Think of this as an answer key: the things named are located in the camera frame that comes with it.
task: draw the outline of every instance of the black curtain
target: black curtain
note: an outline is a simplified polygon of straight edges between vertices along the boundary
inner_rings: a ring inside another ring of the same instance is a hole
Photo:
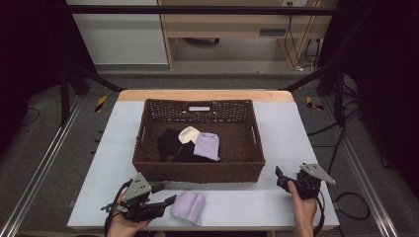
[[[368,2],[339,4],[362,7]],[[332,18],[320,66],[346,39],[354,21]],[[358,86],[364,118],[382,155],[419,197],[419,1],[377,0],[345,51],[343,66]]]
[[[29,98],[59,84],[63,66],[79,64],[97,73],[69,12],[43,10],[65,0],[0,0],[0,152],[28,109]],[[87,85],[74,72],[67,79]]]

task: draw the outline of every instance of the basket handle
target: basket handle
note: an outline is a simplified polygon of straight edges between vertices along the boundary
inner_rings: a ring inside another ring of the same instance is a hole
[[[188,112],[191,112],[191,113],[212,111],[211,102],[189,102],[187,107],[188,107]]]
[[[259,137],[256,136],[255,127],[252,125],[252,141],[257,144],[259,142]]]
[[[139,149],[140,150],[145,150],[145,140],[144,140],[144,136],[146,133],[146,127],[141,127],[142,131],[138,134],[138,136],[136,137],[137,140],[137,144],[139,145]]]

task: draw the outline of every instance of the cream cloth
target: cream cloth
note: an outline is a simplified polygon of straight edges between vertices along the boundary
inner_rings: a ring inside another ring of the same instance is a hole
[[[188,143],[189,141],[192,141],[195,144],[199,134],[200,132],[196,128],[188,126],[179,134],[179,140],[182,142],[182,144]]]

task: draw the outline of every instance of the hand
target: hand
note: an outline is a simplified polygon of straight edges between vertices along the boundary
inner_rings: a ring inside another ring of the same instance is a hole
[[[119,210],[114,210],[113,218],[108,230],[108,237],[133,237],[136,232],[147,226],[151,220],[141,221],[139,223],[126,220]]]
[[[313,236],[312,224],[317,210],[316,200],[314,198],[301,199],[292,181],[288,181],[288,187],[293,195],[293,219],[297,235],[300,237]]]

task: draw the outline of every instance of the white cabinet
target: white cabinet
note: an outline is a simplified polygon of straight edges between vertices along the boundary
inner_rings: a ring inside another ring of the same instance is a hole
[[[153,0],[67,0],[68,5],[157,5]],[[96,65],[165,64],[159,15],[74,14]]]

